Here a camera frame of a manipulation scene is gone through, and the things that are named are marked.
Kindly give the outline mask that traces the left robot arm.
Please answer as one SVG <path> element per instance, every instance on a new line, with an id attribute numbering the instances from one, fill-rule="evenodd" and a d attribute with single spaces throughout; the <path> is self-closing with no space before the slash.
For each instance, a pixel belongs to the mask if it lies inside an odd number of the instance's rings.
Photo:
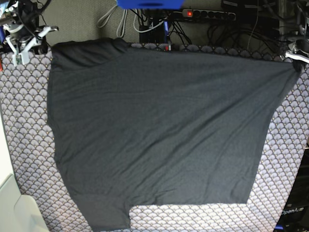
<path id="1" fill-rule="evenodd" d="M 299 62 L 309 63 L 309 1 L 292 0 L 295 9 L 294 32 L 286 35 L 289 50 L 285 57 Z"/>

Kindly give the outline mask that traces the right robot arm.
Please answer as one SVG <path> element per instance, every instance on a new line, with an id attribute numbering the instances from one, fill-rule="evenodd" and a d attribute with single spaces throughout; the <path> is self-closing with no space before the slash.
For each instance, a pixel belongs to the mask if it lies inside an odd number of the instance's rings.
<path id="1" fill-rule="evenodd" d="M 49 44 L 46 35 L 57 26 L 40 25 L 40 17 L 50 5 L 47 0 L 2 0 L 0 2 L 0 51 L 12 52 L 13 65 L 30 62 L 30 53 L 44 55 Z"/>

